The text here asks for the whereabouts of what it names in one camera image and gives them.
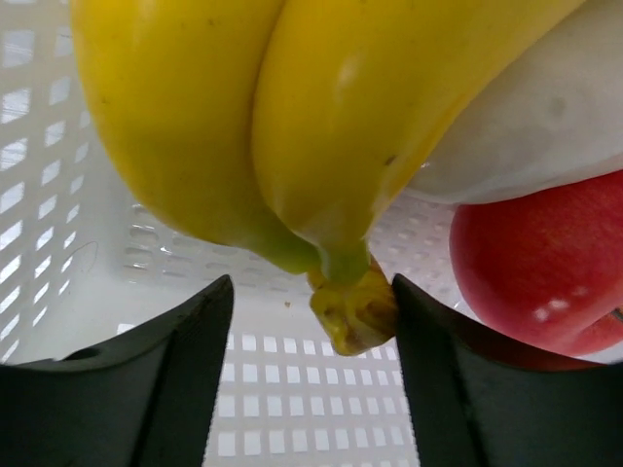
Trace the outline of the white radish with green top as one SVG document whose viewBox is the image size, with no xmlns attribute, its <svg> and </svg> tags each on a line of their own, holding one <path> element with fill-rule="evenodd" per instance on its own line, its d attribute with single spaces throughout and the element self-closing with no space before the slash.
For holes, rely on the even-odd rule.
<svg viewBox="0 0 623 467">
<path fill-rule="evenodd" d="M 588 1 L 496 77 L 408 185 L 477 204 L 622 167 L 622 4 Z"/>
</svg>

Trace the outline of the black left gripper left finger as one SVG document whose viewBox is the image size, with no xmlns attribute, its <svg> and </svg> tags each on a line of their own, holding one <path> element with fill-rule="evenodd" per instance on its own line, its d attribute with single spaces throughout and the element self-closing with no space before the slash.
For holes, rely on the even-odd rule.
<svg viewBox="0 0 623 467">
<path fill-rule="evenodd" d="M 5 466 L 200 466 L 234 308 L 222 276 L 61 360 L 1 369 Z"/>
</svg>

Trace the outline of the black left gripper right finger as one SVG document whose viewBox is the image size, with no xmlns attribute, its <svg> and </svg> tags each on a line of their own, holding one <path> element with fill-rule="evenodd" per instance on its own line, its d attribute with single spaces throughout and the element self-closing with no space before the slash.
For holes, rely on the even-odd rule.
<svg viewBox="0 0 623 467">
<path fill-rule="evenodd" d="M 443 305 L 403 275 L 396 344 L 423 466 L 618 466 L 622 366 L 552 353 Z"/>
</svg>

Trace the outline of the red apple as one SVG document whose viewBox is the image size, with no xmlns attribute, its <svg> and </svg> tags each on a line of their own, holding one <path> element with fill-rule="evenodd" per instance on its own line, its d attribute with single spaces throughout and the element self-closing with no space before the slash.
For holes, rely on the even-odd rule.
<svg viewBox="0 0 623 467">
<path fill-rule="evenodd" d="M 622 341 L 622 174 L 463 204 L 449 237 L 469 307 L 518 341 L 580 356 Z"/>
</svg>

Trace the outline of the yellow banana bunch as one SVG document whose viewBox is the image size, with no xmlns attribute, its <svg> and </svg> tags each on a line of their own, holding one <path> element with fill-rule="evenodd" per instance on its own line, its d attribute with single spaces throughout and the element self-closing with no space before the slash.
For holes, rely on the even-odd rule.
<svg viewBox="0 0 623 467">
<path fill-rule="evenodd" d="M 369 233 L 575 1 L 73 1 L 88 110 L 176 231 L 304 275 L 337 353 L 396 333 Z"/>
</svg>

